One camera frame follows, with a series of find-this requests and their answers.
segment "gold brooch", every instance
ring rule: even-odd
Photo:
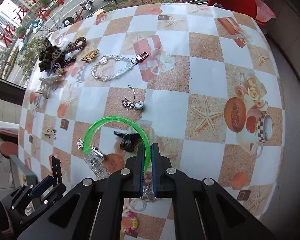
[[[85,62],[88,62],[89,60],[92,60],[97,54],[99,53],[99,50],[96,49],[96,50],[93,50],[93,51],[90,51],[87,55],[85,55],[81,60],[82,61],[85,61]]]
[[[56,74],[57,76],[61,77],[66,73],[66,71],[63,68],[57,68]]]

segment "clear bead chain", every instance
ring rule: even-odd
[[[96,74],[96,72],[98,71],[97,70],[97,67],[99,65],[103,65],[103,64],[106,64],[108,62],[109,59],[114,59],[115,61],[119,61],[119,60],[124,60],[124,61],[128,61],[129,63],[127,63],[127,65],[119,70],[118,72],[112,74],[112,75],[109,75],[109,76],[98,76]],[[133,64],[131,62],[131,59],[127,58],[127,57],[124,57],[124,56],[121,56],[120,54],[117,54],[117,55],[110,55],[110,56],[102,56],[97,63],[95,63],[95,65],[91,68],[91,75],[93,76],[93,78],[95,80],[98,80],[98,81],[103,81],[103,82],[106,82],[106,81],[109,81],[109,80],[112,80],[114,78],[119,78],[120,76],[122,76],[124,73],[126,73],[128,70],[131,70],[133,68],[135,64]]]

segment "silver ball chain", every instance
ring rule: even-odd
[[[124,60],[124,61],[128,61],[129,63],[127,63],[127,65],[119,70],[117,73],[114,73],[112,75],[109,75],[109,76],[98,76],[96,74],[97,72],[97,66],[99,65],[103,65],[103,64],[106,64],[108,62],[109,59],[114,59],[115,61],[119,61],[119,60]],[[93,76],[93,78],[95,80],[99,80],[99,81],[103,81],[103,82],[106,82],[106,81],[109,81],[109,80],[112,80],[114,78],[119,78],[120,76],[122,76],[124,73],[126,73],[128,70],[131,70],[133,68],[135,64],[132,63],[131,59],[127,58],[127,57],[124,57],[124,56],[121,56],[120,54],[116,54],[116,55],[110,55],[110,56],[102,56],[97,63],[95,63],[95,65],[91,68],[91,75]]]
[[[127,98],[122,99],[122,105],[127,109],[135,109],[135,105],[136,105],[136,92],[134,90],[134,88],[132,86],[128,86],[129,88],[131,88],[133,90],[133,102],[130,102]]]

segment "car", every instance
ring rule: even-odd
[[[42,25],[43,25],[43,20],[42,19],[37,20],[37,24],[33,28],[32,32],[37,33],[41,29]]]
[[[49,3],[49,7],[50,7],[51,9],[53,9],[53,8],[55,7],[55,5],[56,5],[56,3],[55,3],[54,1],[51,1],[51,2]]]
[[[28,38],[25,37],[23,40],[21,40],[21,42],[19,43],[19,53],[21,53],[24,48],[25,48],[25,45],[27,44],[28,42]]]
[[[26,31],[26,36],[28,36],[30,32],[32,32],[32,29],[28,28]]]
[[[41,9],[41,13],[45,14],[49,10],[51,10],[49,7],[44,7],[44,8]]]

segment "metal screw head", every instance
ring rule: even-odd
[[[175,174],[177,170],[175,168],[167,168],[167,173],[168,174]]]
[[[213,183],[214,183],[213,179],[211,179],[211,178],[206,178],[206,179],[204,179],[203,182],[204,182],[207,186],[211,186],[211,185],[213,185]]]
[[[82,184],[84,186],[90,186],[92,184],[92,182],[93,182],[92,179],[87,178],[82,181]]]
[[[121,172],[122,175],[128,175],[130,173],[130,170],[127,169],[127,168],[124,168],[120,172]]]

